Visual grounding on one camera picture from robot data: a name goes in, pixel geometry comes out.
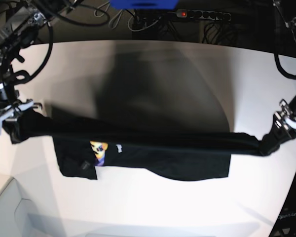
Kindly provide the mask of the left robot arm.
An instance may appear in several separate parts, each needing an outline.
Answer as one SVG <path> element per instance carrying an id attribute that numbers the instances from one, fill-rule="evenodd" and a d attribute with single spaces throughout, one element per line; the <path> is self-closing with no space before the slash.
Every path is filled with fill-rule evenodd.
<path id="1" fill-rule="evenodd" d="M 290 34 L 296 47 L 296 0 L 274 0 L 275 49 L 274 61 L 278 72 L 287 79 L 296 81 L 296 74 L 286 71 L 280 62 L 280 53 L 284 51 L 284 32 Z M 280 145 L 296 139 L 296 95 L 288 103 L 282 99 L 280 110 L 273 115 L 271 130 L 264 135 L 259 144 L 260 153 L 268 156 L 279 149 Z"/>

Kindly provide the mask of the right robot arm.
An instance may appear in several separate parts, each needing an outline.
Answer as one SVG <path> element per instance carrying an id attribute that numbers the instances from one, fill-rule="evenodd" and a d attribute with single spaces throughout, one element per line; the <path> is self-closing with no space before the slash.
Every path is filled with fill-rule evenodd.
<path id="1" fill-rule="evenodd" d="M 101 23 L 83 23 L 66 17 L 78 7 L 101 12 L 106 19 Z M 29 83 L 45 68 L 54 43 L 53 21 L 61 20 L 81 27 L 100 27 L 110 19 L 107 12 L 85 5 L 81 0 L 22 0 L 17 4 L 15 13 L 0 28 L 0 135 L 6 131 L 12 143 L 22 142 L 22 117 L 28 110 L 41 108 L 41 103 L 32 99 L 21 101 L 15 86 Z M 12 61 L 24 63 L 20 50 L 33 45 L 43 27 L 47 27 L 49 33 L 48 50 L 43 62 L 32 74 L 25 70 L 14 71 Z"/>

